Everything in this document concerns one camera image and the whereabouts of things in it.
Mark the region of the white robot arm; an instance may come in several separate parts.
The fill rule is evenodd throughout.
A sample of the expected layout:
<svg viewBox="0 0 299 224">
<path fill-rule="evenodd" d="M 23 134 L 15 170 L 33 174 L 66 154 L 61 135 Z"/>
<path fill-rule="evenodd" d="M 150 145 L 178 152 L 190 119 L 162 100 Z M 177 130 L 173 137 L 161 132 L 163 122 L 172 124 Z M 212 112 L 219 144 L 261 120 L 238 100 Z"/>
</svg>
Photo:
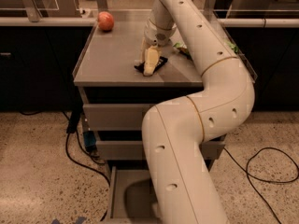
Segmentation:
<svg viewBox="0 0 299 224">
<path fill-rule="evenodd" d="M 200 144 L 242 124 L 254 104 L 249 71 L 192 0 L 158 0 L 174 20 L 203 90 L 154 105 L 142 122 L 143 147 L 162 224 L 230 224 Z"/>
</svg>

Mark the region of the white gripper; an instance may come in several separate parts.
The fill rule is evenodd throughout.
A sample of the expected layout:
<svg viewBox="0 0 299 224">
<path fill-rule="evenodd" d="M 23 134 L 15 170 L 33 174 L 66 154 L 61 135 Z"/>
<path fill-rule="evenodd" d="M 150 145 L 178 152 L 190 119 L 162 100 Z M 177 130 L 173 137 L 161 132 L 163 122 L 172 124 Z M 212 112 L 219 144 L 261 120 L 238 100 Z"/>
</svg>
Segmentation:
<svg viewBox="0 0 299 224">
<path fill-rule="evenodd" d="M 158 62 L 160 60 L 161 51 L 158 46 L 165 46 L 170 37 L 173 35 L 174 29 L 165 30 L 157 27 L 150 20 L 147 20 L 144 28 L 144 38 L 140 46 L 140 63 L 144 63 L 143 75 L 152 76 Z"/>
</svg>

